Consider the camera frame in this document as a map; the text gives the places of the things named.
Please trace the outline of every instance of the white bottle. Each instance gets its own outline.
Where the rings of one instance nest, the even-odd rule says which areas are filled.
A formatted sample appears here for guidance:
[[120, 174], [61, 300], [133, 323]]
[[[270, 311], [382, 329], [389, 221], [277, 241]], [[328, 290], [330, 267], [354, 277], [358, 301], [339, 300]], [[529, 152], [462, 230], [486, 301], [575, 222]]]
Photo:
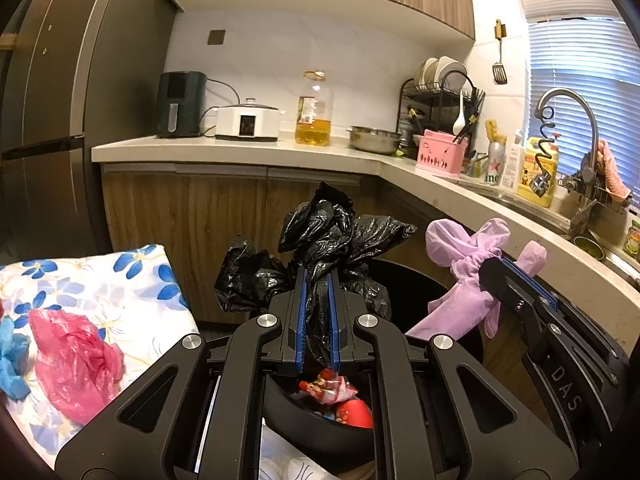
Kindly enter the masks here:
[[520, 183], [520, 173], [524, 161], [524, 144], [522, 130], [516, 130], [513, 143], [510, 144], [506, 153], [504, 170], [500, 178], [500, 187], [506, 191], [517, 193]]

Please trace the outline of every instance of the white spoon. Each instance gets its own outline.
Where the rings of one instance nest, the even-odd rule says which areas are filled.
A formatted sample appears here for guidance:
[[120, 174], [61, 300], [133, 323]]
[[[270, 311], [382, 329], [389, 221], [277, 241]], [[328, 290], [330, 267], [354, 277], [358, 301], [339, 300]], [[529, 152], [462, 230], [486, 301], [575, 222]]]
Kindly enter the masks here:
[[460, 92], [460, 114], [456, 119], [456, 122], [453, 123], [453, 135], [455, 137], [462, 131], [462, 128], [465, 127], [465, 103], [463, 101], [462, 92]]

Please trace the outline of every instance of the pink utensil holder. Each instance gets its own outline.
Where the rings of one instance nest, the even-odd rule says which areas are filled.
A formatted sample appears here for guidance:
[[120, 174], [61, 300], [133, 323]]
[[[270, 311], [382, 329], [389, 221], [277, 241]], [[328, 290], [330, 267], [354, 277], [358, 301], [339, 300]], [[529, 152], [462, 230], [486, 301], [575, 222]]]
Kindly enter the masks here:
[[453, 139], [454, 136], [450, 134], [425, 130], [415, 165], [443, 176], [459, 174], [468, 140], [465, 137], [457, 144]]

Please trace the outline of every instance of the refrigerator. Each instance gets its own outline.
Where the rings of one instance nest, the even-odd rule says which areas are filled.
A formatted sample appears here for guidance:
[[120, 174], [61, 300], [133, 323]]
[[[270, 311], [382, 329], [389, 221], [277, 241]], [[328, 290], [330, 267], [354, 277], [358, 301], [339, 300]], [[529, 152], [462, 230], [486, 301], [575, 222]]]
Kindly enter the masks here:
[[153, 132], [175, 5], [20, 0], [0, 58], [0, 207], [14, 261], [111, 251], [91, 149]]

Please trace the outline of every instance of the window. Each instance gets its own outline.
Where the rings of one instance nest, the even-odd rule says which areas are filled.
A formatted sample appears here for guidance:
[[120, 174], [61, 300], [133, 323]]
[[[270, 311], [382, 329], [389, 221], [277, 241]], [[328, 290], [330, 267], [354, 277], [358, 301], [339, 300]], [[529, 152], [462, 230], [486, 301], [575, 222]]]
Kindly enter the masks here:
[[[609, 142], [624, 183], [640, 199], [640, 50], [620, 19], [570, 19], [531, 23], [529, 135], [540, 121], [533, 116], [540, 96], [554, 86], [570, 88], [593, 109], [600, 138]], [[572, 174], [591, 151], [591, 128], [571, 98], [549, 102], [556, 114], [560, 163]]]
[[[570, 88], [591, 106], [624, 183], [640, 205], [640, 50], [611, 0], [522, 0], [529, 22], [531, 114], [528, 134], [538, 136], [533, 116], [540, 96], [554, 86]], [[591, 128], [582, 107], [567, 97], [555, 108], [558, 171], [573, 174], [591, 150]]]

